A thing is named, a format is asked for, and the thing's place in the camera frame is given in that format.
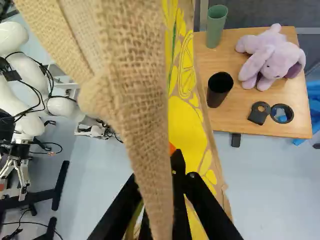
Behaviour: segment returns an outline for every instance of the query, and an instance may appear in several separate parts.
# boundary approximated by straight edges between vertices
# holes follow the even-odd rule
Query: purple stuffed animal
[[[235,46],[238,53],[252,54],[239,72],[239,81],[244,89],[255,87],[258,73],[261,79],[256,88],[265,91],[275,80],[283,77],[295,78],[306,66],[305,52],[297,45],[288,42],[287,37],[280,34],[281,25],[273,24],[259,35],[245,35]]]

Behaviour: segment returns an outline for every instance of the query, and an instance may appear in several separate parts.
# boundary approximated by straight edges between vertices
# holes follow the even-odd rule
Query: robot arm
[[[3,109],[11,116],[15,116],[28,108],[12,92],[6,78],[0,75],[0,109]],[[45,126],[36,112],[30,112],[17,121],[16,130],[33,138],[43,134]]]

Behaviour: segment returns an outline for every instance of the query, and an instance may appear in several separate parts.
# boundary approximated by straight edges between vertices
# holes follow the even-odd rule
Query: blue object
[[[307,89],[314,89],[314,90],[320,90],[320,80],[317,81],[307,81],[306,82],[306,88]]]
[[[278,116],[278,121],[281,123],[284,123],[287,121],[287,116],[283,115],[283,116]]]
[[[306,89],[309,98],[312,134],[315,134],[316,132],[320,131],[320,80],[307,81]],[[305,139],[296,138],[293,139],[292,143],[298,146],[304,141]]]

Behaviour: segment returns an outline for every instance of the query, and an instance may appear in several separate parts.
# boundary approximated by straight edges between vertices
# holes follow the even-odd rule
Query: black cable
[[[115,139],[117,139],[120,143],[122,143],[122,144],[124,143],[124,141],[122,141],[122,140],[120,140],[120,139],[117,138],[117,135],[116,135],[116,134],[114,134],[114,137],[115,137]]]
[[[60,151],[55,152],[55,154],[59,154],[59,153],[61,153],[61,152],[64,150],[64,148],[63,148],[60,144],[55,143],[55,142],[43,142],[43,144],[53,144],[53,145],[56,145],[56,146],[60,147]],[[29,153],[31,153],[31,154],[48,154],[48,152],[51,152],[51,151],[47,151],[47,152],[33,152],[33,151],[29,151]]]
[[[49,226],[48,225],[45,225],[45,224],[42,224],[42,223],[39,223],[39,222],[34,222],[34,221],[13,221],[13,222],[5,222],[5,223],[2,223],[2,225],[10,225],[10,224],[35,224],[35,225],[40,225],[40,226],[43,226],[43,227],[46,227],[48,228]],[[61,240],[64,240],[62,238],[62,236],[57,232],[57,230],[54,230],[55,234],[57,234],[59,236],[59,238]]]
[[[21,216],[20,216],[20,218],[19,218],[19,221],[18,221],[18,227],[10,234],[10,235],[7,235],[7,236],[5,236],[4,238],[2,238],[2,239],[12,239],[15,235],[17,235],[18,233],[20,233],[21,231],[22,231],[22,229],[19,229],[20,228],[20,226],[21,226],[21,219],[22,219],[22,217],[27,213],[27,212],[29,212],[29,211],[31,211],[31,209],[26,209],[22,214],[21,214]]]

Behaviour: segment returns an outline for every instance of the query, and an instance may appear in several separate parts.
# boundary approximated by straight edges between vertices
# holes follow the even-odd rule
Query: burlap cloth
[[[153,238],[171,239],[173,188],[162,2],[14,2],[43,47],[80,85],[80,108],[120,133]],[[192,1],[179,4],[193,9]],[[185,12],[185,18],[191,19],[192,13]]]

